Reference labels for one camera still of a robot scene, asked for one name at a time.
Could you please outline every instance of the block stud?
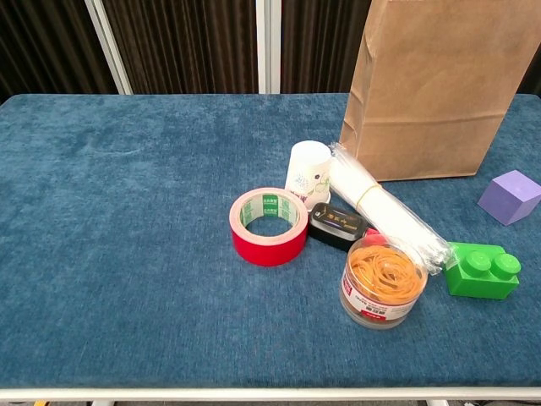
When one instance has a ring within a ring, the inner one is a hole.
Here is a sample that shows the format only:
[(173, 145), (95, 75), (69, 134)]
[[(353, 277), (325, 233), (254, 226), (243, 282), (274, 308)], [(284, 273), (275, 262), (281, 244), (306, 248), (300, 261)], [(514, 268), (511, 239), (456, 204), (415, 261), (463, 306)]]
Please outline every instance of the block stud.
[(462, 260), (462, 269), (471, 277), (481, 277), (490, 270), (490, 258), (483, 252), (472, 251)]
[(521, 271), (521, 263), (510, 254), (499, 254), (492, 260), (490, 272), (504, 281), (510, 280)]

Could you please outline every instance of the rubber band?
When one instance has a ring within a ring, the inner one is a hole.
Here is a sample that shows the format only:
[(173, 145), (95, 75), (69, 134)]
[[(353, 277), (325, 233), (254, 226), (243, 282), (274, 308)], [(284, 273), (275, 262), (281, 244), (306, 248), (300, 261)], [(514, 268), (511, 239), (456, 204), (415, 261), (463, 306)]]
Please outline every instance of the rubber band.
[(380, 184), (373, 184), (372, 186), (370, 186), (369, 188), (367, 188), (367, 189), (363, 192), (363, 194), (361, 195), (361, 197), (358, 198), (357, 203), (355, 204), (355, 210), (357, 210), (357, 211), (359, 210), (358, 205), (361, 204), (361, 200), (363, 199), (363, 197), (364, 197), (370, 190), (372, 190), (372, 189), (374, 189), (374, 188), (382, 188), (382, 189), (383, 189), (383, 187), (382, 187)]
[(348, 260), (355, 288), (382, 304), (404, 305), (424, 289), (427, 274), (400, 251), (373, 245), (354, 250)]

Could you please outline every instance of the jar label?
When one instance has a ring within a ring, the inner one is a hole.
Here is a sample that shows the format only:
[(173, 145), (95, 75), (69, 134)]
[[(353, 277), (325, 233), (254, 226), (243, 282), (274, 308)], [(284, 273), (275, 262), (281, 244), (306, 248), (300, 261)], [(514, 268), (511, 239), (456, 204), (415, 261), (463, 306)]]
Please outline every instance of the jar label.
[(342, 292), (353, 308), (361, 315), (372, 317), (376, 320), (395, 320), (405, 316), (409, 310), (415, 305), (416, 300), (400, 304), (398, 306), (376, 303), (361, 294), (351, 283), (347, 276), (347, 271), (344, 269), (342, 276)]

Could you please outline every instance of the green building block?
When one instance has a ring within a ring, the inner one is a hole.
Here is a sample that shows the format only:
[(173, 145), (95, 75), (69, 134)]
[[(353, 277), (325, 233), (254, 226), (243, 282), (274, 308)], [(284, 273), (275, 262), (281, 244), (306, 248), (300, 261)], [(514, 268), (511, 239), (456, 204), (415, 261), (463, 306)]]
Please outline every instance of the green building block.
[(499, 245), (450, 243), (456, 263), (445, 270), (455, 296), (505, 299), (518, 286), (521, 264)]

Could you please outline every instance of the clear plastic jar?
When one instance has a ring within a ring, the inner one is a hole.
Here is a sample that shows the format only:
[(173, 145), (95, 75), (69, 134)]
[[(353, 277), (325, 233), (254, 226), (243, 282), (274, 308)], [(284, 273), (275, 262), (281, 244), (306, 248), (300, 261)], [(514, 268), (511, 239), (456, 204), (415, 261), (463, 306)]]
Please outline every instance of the clear plastic jar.
[(347, 253), (340, 300), (360, 325), (387, 329), (404, 321), (424, 291), (427, 267), (421, 256), (383, 235), (363, 237)]

